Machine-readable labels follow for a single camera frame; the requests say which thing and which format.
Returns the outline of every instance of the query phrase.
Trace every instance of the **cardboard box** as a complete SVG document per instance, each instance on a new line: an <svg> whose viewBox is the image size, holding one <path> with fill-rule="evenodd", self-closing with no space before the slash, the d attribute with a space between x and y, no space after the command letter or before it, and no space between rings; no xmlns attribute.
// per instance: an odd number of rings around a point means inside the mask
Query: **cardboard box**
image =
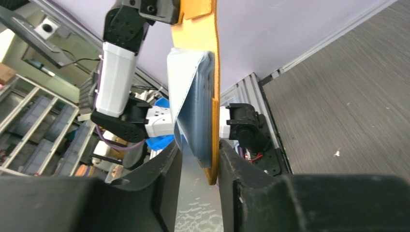
<svg viewBox="0 0 410 232"><path fill-rule="evenodd" d="M0 85L9 82L17 72L5 64L0 63Z"/></svg>

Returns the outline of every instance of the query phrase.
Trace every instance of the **metal rail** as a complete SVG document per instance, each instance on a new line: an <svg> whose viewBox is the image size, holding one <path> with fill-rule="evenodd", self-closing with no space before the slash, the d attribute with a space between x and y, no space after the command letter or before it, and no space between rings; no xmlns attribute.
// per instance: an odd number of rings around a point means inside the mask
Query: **metal rail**
<svg viewBox="0 0 410 232"><path fill-rule="evenodd" d="M26 107L26 105L31 101L31 99L39 90L40 88L34 87L34 89L16 106L16 108L14 108L11 113L9 113L7 117L2 122L0 122L0 134L2 134L7 129L13 119Z"/></svg>
<svg viewBox="0 0 410 232"><path fill-rule="evenodd" d="M30 175L19 173L19 172L16 172L14 170L3 168L3 167L0 167L0 172L5 172L5 173L8 173L8 174L17 175L17 176L30 176Z"/></svg>
<svg viewBox="0 0 410 232"><path fill-rule="evenodd" d="M0 90L0 101L2 101L13 89L13 86L17 83L18 77L13 77L7 84Z"/></svg>
<svg viewBox="0 0 410 232"><path fill-rule="evenodd" d="M74 164L74 166L73 166L73 169L71 170L70 176L74 175L75 171L77 170L78 163L80 162L80 159L81 159L81 157L83 156L83 153L84 153L84 151L85 151L85 149L86 149L86 147L87 147L87 144L88 144L88 142L89 142L89 140L90 140L90 138L91 138L91 135L92 135L93 132L94 132L94 129L95 129L95 124L92 123L92 125L90 126L90 130L89 130L89 132L88 132L88 134L87 134L87 137L86 137L86 139L84 140L84 143L83 143L83 145L81 146L80 151L78 152L78 158L77 158L77 160L75 161L75 164Z"/></svg>
<svg viewBox="0 0 410 232"><path fill-rule="evenodd" d="M48 104L46 109L41 113L40 117L36 120L36 122L33 124L33 126L29 129L29 131L23 136L21 141L17 144L17 146L14 148L14 150L11 152L10 157L4 162L2 165L3 168L7 168L11 162L16 158L20 150L23 148L23 146L26 144L26 142L30 139L30 137L33 135L33 133L37 130L41 122L44 120L44 118L47 116L48 112L51 110L51 108L54 106L54 104L57 102L58 98L53 98L51 102Z"/></svg>
<svg viewBox="0 0 410 232"><path fill-rule="evenodd" d="M62 96L59 96L58 94L56 94L56 93L54 93L54 92L48 90L47 88L44 88L43 86L41 86L41 85L35 83L34 81L32 81L32 80L30 80L30 79L28 79L28 78L25 78L25 77L23 77L23 76L21 76L21 75L19 75L19 74L16 74L16 76L17 76L18 78L23 79L24 81L26 81L26 82L28 82L28 83L34 85L34 86L40 88L42 91L44 91L44 92L46 92L46 93L48 93L48 94L50 94L50 95L52 95L52 96L58 98L60 101L66 103L66 104L69 104L70 106L77 107L73 102L71 102L71 101L69 101L69 100L67 100L67 99L64 99Z"/></svg>
<svg viewBox="0 0 410 232"><path fill-rule="evenodd" d="M47 157L45 158L44 162L42 163L41 167L37 171L39 175L42 175L45 168L47 167L48 163L50 162L51 158L53 157L54 153L56 152L57 148L59 147L61 141L63 140L65 134L67 133L68 129L70 128L72 122L74 121L75 117L78 114L79 109L76 108L74 113L71 115L70 120L67 122L67 125L63 128L61 134L57 137L54 141L53 146L51 147L51 151L48 153Z"/></svg>

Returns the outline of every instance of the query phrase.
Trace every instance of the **orange clipboard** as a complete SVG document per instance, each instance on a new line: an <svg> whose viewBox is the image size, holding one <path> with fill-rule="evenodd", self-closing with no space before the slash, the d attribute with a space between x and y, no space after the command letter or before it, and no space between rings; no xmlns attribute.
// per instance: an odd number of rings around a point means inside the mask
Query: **orange clipboard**
<svg viewBox="0 0 410 232"><path fill-rule="evenodd" d="M220 57L217 0L181 0L178 23L171 26L174 46L212 51L215 54L212 101L212 167L205 168L210 185L216 184L219 168Z"/></svg>

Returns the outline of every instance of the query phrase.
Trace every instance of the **screw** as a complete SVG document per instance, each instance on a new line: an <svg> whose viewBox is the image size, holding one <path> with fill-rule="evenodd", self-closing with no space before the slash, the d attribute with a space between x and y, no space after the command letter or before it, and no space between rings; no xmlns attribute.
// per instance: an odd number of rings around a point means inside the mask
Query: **screw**
<svg viewBox="0 0 410 232"><path fill-rule="evenodd" d="M146 10L148 11L148 13L154 13L155 7L153 5L149 5L146 7Z"/></svg>

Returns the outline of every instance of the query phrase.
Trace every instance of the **stack of papers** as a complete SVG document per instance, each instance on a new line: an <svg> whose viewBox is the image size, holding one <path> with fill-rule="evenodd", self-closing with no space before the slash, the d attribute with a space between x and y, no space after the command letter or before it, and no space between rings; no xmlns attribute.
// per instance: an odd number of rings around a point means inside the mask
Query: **stack of papers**
<svg viewBox="0 0 410 232"><path fill-rule="evenodd" d="M213 52L173 48L167 58L175 141L185 139L202 168L212 166Z"/></svg>

